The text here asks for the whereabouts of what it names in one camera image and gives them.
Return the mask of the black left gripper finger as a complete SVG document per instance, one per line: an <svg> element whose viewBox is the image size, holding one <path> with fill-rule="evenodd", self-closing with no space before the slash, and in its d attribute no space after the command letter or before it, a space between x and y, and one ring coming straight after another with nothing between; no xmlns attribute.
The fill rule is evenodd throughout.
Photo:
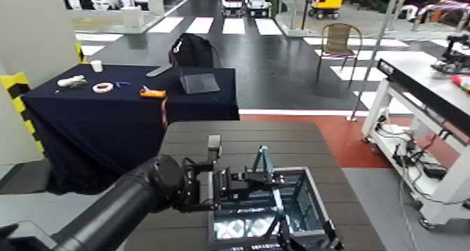
<svg viewBox="0 0 470 251"><path fill-rule="evenodd" d="M270 194L250 195L247 199L223 199L219 210L240 210L275 207L274 198Z"/></svg>
<svg viewBox="0 0 470 251"><path fill-rule="evenodd" d="M230 189L277 189L285 187L285 182L278 175L268 171L252 172L245 170L232 173L229 179Z"/></svg>

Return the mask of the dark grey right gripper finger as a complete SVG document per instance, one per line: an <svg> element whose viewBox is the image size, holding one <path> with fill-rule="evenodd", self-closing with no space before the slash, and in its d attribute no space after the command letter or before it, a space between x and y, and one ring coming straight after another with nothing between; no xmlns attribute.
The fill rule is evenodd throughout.
<svg viewBox="0 0 470 251"><path fill-rule="evenodd" d="M336 227L331 220L326 220L323 224L323 229L325 231L326 239L322 244L322 249L324 250L344 250L344 245L341 242L341 239L338 237L336 232Z"/></svg>
<svg viewBox="0 0 470 251"><path fill-rule="evenodd" d="M284 216L279 216L276 219L278 220L277 241L279 246L282 248L283 251L294 251L290 238L290 230L286 218Z"/></svg>

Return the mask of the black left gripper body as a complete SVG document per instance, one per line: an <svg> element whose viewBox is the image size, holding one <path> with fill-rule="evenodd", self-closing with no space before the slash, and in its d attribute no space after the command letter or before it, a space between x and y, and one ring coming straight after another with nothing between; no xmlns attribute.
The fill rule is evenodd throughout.
<svg viewBox="0 0 470 251"><path fill-rule="evenodd" d="M185 188L181 193L181 212L206 212L220 210L222 202L230 200L229 184L231 169L220 168L217 160L195 162L192 159L182 160L182 170L185 174ZM201 200L204 192L199 176L208 173L209 198Z"/></svg>

